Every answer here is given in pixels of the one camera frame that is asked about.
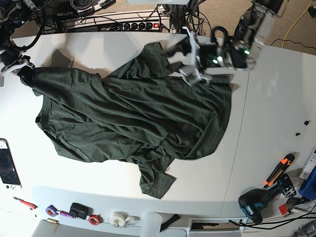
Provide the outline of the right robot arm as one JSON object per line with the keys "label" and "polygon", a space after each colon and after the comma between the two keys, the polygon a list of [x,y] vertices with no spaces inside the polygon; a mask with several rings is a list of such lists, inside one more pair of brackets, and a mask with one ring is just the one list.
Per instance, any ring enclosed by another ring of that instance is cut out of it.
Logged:
{"label": "right robot arm", "polygon": [[[34,68],[30,57],[23,55],[39,40],[46,25],[44,0],[2,0],[0,2],[0,76],[17,74],[22,68]],[[39,31],[34,40],[25,46],[17,46],[11,35],[34,16],[39,21]]]}

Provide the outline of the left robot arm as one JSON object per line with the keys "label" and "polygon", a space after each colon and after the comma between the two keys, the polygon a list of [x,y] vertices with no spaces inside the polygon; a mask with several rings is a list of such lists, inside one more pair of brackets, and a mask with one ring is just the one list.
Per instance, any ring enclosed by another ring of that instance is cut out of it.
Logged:
{"label": "left robot arm", "polygon": [[189,56],[189,63],[174,63],[171,69],[179,72],[188,85],[202,80],[211,82],[215,77],[206,72],[208,68],[229,68],[252,70],[256,66],[267,37],[275,23],[274,17],[283,5],[281,0],[254,0],[252,6],[241,16],[232,36],[222,26],[211,30],[210,43],[202,43],[187,27],[187,36],[167,48],[163,55],[172,57],[181,52]]}

